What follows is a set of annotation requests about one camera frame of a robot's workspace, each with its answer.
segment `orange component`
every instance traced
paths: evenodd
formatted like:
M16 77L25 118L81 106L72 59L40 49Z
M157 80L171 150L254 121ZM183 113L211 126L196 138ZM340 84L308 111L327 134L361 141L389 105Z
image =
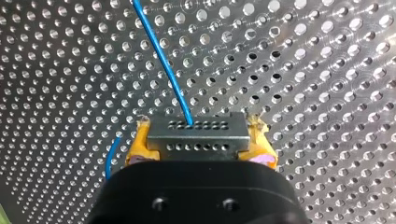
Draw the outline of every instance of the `orange component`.
M147 138L149 133L150 121L147 117L143 117L137 122L137 134L134 142L129 149L128 155L126 156L125 165L129 164L129 160L132 156L141 156L147 159L158 161L160 159L160 152L154 150L148 150Z
M250 135L250 146L249 151L238 154L239 160L254 161L255 158L265 156L268 160L265 162L265 165L275 169L277 155L264 135L264 133L268 132L267 125L258 116L250 116L247 120L249 122L248 133Z

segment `blue wire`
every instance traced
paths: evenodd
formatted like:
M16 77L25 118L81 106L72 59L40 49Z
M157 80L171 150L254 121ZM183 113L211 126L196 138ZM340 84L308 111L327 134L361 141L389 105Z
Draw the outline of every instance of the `blue wire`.
M121 138L116 137L113 144L111 145L110 150L107 153L106 162L105 162L105 177L108 180L111 176L111 160L113 160L114 153L116 153L117 146L120 143Z
M134 6L134 10L136 11L137 16L142 21L143 26L145 27L146 33L148 34L148 38L151 41L152 46L157 52L158 57L160 58L161 64L163 65L163 69L165 70L166 75L168 75L169 81L172 84L172 87L175 91L175 95L180 103L181 109L183 110L184 117L189 125L193 124L192 116L190 113L189 106L187 105L184 97L181 95L180 87L177 84L177 79L175 77L174 72L172 71L172 67L169 65L168 60L166 59L163 50L161 49L160 43L158 42L157 36L154 34L149 20L146 15L143 13L142 5L140 5L139 0L131 0L132 5Z

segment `perforated metal sheet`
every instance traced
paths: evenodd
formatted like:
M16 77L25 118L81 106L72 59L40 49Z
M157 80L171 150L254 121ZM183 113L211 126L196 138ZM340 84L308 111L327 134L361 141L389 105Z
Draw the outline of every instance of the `perforated metal sheet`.
M192 113L261 113L312 222L396 223L396 3L142 4ZM118 170L177 100L129 1L0 7L0 178L27 222L83 223L114 136Z

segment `metal block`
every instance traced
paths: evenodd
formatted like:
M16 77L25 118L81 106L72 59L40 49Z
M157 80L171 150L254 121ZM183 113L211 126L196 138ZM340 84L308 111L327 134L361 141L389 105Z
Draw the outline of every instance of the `metal block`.
M160 151L164 161L235 160L248 149L248 126L243 113L230 117L196 117L194 125L183 118L154 118L148 132L148 149Z

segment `silver metal surface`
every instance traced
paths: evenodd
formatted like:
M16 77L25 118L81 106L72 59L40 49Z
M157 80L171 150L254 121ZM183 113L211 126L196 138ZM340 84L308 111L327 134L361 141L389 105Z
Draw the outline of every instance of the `silver metal surface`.
M396 222L394 1L142 4L192 114L262 114L313 223ZM0 180L83 223L115 135L118 170L138 116L180 115L166 75L129 1L4 0L0 39Z
M148 149L160 152L162 161L230 161L248 150L250 136L241 112L222 117L153 118L148 132Z

